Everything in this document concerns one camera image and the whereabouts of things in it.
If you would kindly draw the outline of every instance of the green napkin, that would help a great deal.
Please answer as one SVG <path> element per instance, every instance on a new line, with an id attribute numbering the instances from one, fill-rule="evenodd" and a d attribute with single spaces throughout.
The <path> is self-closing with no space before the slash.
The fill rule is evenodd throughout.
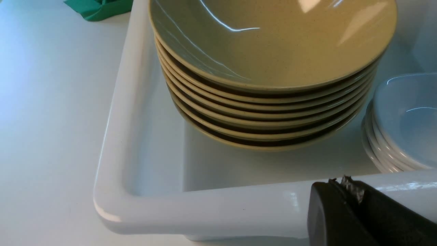
<path id="1" fill-rule="evenodd" d="M 131 11 L 133 0 L 66 0 L 64 3 L 87 21 L 101 21 Z"/>

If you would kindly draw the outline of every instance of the beige ceramic bowl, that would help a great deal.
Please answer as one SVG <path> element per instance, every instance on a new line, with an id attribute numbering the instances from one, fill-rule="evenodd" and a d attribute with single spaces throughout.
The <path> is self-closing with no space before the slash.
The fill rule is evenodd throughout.
<path id="1" fill-rule="evenodd" d="M 252 112 L 272 112 L 272 111 L 289 111 L 289 110 L 297 110 L 297 109 L 304 109 L 304 108 L 310 108 L 317 105 L 329 103 L 338 100 L 338 98 L 343 97 L 344 95 L 348 95 L 358 87 L 360 87 L 369 77 L 375 74 L 376 70 L 372 70 L 370 73 L 362 77 L 359 81 L 353 83 L 352 85 L 337 91 L 335 93 L 332 93 L 330 95 L 316 98 L 309 101 L 303 101 L 303 102 L 296 102 L 292 104 L 281 104 L 281 105 L 259 105 L 259 104 L 252 104 L 252 103 L 245 103 L 245 102 L 239 102 L 230 100 L 215 94 L 212 94 L 208 92 L 207 90 L 203 90 L 200 87 L 197 87 L 193 83 L 190 83 L 186 79 L 184 79 L 182 76 L 180 76 L 163 58 L 160 51 L 158 51 L 159 60 L 161 63 L 162 68 L 164 69 L 165 73 L 172 79 L 172 81 L 176 84 L 176 82 L 173 80 L 176 79 L 180 84 L 183 84 L 184 87 L 188 88 L 193 94 L 199 95 L 203 98 L 207 98 L 209 101 L 217 102 L 223 105 L 227 105 L 233 108 L 237 109 L 243 109 L 246 111 L 252 111 Z"/>
<path id="2" fill-rule="evenodd" d="M 199 104 L 195 103 L 194 101 L 190 100 L 186 95 L 184 95 L 183 92 L 179 91 L 176 86 L 173 85 L 173 83 L 170 81 L 170 79 L 167 77 L 167 75 L 164 74 L 164 77 L 167 82 L 167 86 L 169 87 L 169 90 L 174 93 L 181 101 L 186 103 L 188 106 L 193 108 L 194 110 L 198 111 L 199 113 L 205 115 L 206 117 L 209 117 L 213 120 L 219 121 L 224 124 L 228 124 L 234 127 L 240 127 L 240 128 L 246 128 L 246 129 L 258 129 L 258 130 L 278 130 L 278 129 L 290 129 L 290 128 L 296 128 L 301 127 L 305 125 L 309 125 L 318 121 L 321 121 L 327 117 L 330 117 L 347 107 L 351 106 L 353 103 L 358 101 L 360 98 L 365 97 L 368 93 L 369 88 L 371 87 L 371 84 L 368 85 L 368 88 L 365 90 L 362 90 L 357 96 L 353 97 L 352 99 L 348 100 L 347 102 L 329 109 L 327 111 L 324 111 L 320 114 L 316 114 L 313 116 L 305 117 L 305 118 L 298 118 L 298 119 L 292 119 L 292 120 L 247 120 L 247 119 L 240 119 L 235 117 L 226 116 L 223 114 L 216 113 L 214 111 L 211 111 L 209 109 L 206 109 Z"/>
<path id="3" fill-rule="evenodd" d="M 349 117 L 355 110 L 360 108 L 364 103 L 363 100 L 358 101 L 357 103 L 351 105 L 346 110 L 340 112 L 338 115 L 329 117 L 328 120 L 324 121 L 322 124 L 314 125 L 311 127 L 304 127 L 303 129 L 286 129 L 286 130 L 277 130 L 277 131 L 260 131 L 260 130 L 247 130 L 238 127 L 230 127 L 225 124 L 221 124 L 220 122 L 211 120 L 208 117 L 198 113 L 195 110 L 190 110 L 189 106 L 186 106 L 177 96 L 171 93 L 171 97 L 176 107 L 182 110 L 187 116 L 189 116 L 192 120 L 206 126 L 207 128 L 217 131 L 221 134 L 235 137 L 244 140 L 250 141 L 279 141 L 286 139 L 293 139 L 297 137 L 308 136 L 310 134 L 314 134 L 321 130 L 328 128 L 329 126 L 335 125 L 345 118 Z"/>
<path id="4" fill-rule="evenodd" d="M 331 84 L 382 54 L 395 0 L 151 0 L 156 37 L 188 69 L 247 91 Z"/>
<path id="5" fill-rule="evenodd" d="M 282 104 L 280 106 L 289 107 L 286 110 L 290 109 L 299 109 L 304 107 L 311 107 L 314 105 L 318 105 L 321 103 L 326 103 L 332 101 L 336 98 L 344 96 L 350 90 L 355 89 L 357 85 L 357 81 L 361 80 L 365 76 L 369 76 L 370 73 L 375 72 L 379 59 L 377 59 L 370 66 L 366 67 L 362 71 L 353 76 L 338 81 L 332 85 L 328 85 L 322 88 L 318 88 L 315 90 L 310 90 L 301 93 L 292 93 L 288 95 L 260 95 L 253 93 L 244 93 L 240 91 L 231 90 L 229 88 L 219 87 L 208 80 L 198 76 L 193 73 L 181 63 L 176 61 L 171 55 L 160 45 L 160 43 L 156 42 L 156 47 L 158 50 L 159 56 L 162 56 L 161 63 L 163 67 L 166 67 L 170 71 L 173 71 L 173 75 L 179 75 L 182 79 L 179 79 L 184 84 L 192 84 L 193 86 L 199 88 L 199 90 L 209 92 L 210 94 L 215 94 L 224 99 L 229 99 L 229 101 L 237 101 L 238 102 L 247 102 L 255 105 L 258 104 Z"/>
<path id="6" fill-rule="evenodd" d="M 324 105 L 320 105 L 316 108 L 311 108 L 307 110 L 299 110 L 299 111 L 293 111 L 293 112 L 281 112 L 281 113 L 265 113 L 265 112 L 248 112 L 245 110 L 239 110 L 234 109 L 230 107 L 226 107 L 223 105 L 220 105 L 218 103 L 214 103 L 212 101 L 209 101 L 206 98 L 203 98 L 194 92 L 190 91 L 187 87 L 185 87 L 182 83 L 180 83 L 171 73 L 168 72 L 168 70 L 163 67 L 164 74 L 166 75 L 166 79 L 169 79 L 169 83 L 172 83 L 173 86 L 186 98 L 191 100 L 192 102 L 197 103 L 198 105 L 204 107 L 205 109 L 211 110 L 216 113 L 220 113 L 226 116 L 235 117 L 239 119 L 255 119 L 255 120 L 266 120 L 266 119 L 292 119 L 292 118 L 299 118 L 304 116 L 309 116 L 317 113 L 321 113 L 323 111 L 329 110 L 331 108 L 340 106 L 342 103 L 345 103 L 355 97 L 357 94 L 359 94 L 364 88 L 368 86 L 369 83 L 372 82 L 373 76 L 366 79 L 366 82 L 363 83 L 360 87 L 356 88 L 355 90 L 351 91 L 349 94 L 347 94 L 344 97 L 341 97 L 337 100 L 331 101 L 329 103 L 326 103 Z"/>
<path id="7" fill-rule="evenodd" d="M 289 139 L 289 140 L 281 140 L 281 141 L 250 141 L 250 140 L 230 137 L 228 135 L 216 132 L 190 118 L 176 104 L 175 106 L 179 111 L 179 113 L 185 118 L 185 120 L 188 123 L 190 123 L 194 128 L 202 132 L 204 135 L 210 137 L 211 139 L 214 139 L 223 144 L 230 145 L 237 148 L 249 149 L 254 151 L 269 151 L 269 152 L 287 151 L 287 150 L 303 148 L 312 145 L 316 142 L 327 139 L 330 136 L 334 135 L 338 130 L 342 129 L 345 125 L 347 125 L 360 112 L 361 108 L 363 107 L 363 105 L 361 105 L 355 112 L 353 112 L 350 116 L 348 116 L 343 121 L 335 125 L 332 125 L 315 134 Z"/>

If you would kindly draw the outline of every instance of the stacked bowls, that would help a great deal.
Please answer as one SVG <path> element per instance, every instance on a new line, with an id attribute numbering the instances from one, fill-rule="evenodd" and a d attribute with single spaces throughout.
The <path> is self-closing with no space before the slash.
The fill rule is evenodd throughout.
<path id="1" fill-rule="evenodd" d="M 395 77 L 376 90 L 363 146 L 381 172 L 437 167 L 437 74 Z"/>
<path id="2" fill-rule="evenodd" d="M 262 151 L 346 125 L 396 25 L 394 0 L 151 0 L 149 9 L 181 115 L 211 138 Z"/>

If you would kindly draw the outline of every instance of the white countertop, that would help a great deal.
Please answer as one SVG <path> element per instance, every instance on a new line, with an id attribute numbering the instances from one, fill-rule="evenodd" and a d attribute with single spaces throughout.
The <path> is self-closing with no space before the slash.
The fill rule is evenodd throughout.
<path id="1" fill-rule="evenodd" d="M 118 235 L 92 192 L 129 14 L 87 22 L 62 0 L 0 3 L 0 245 L 192 245 Z"/>

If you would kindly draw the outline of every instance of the white plastic bin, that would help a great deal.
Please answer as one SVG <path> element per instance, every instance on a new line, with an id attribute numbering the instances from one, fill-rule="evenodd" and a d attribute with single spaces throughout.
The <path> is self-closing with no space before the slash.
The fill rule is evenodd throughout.
<path id="1" fill-rule="evenodd" d="M 437 70 L 437 1 L 398 4 L 397 33 L 375 84 Z M 364 112 L 330 139 L 282 153 L 225 146 L 185 124 L 161 74 L 147 8 L 135 0 L 94 188 L 110 230 L 305 238 L 311 184 L 343 174 L 364 175 L 355 179 L 437 221 L 437 170 L 377 174 L 361 146 Z"/>

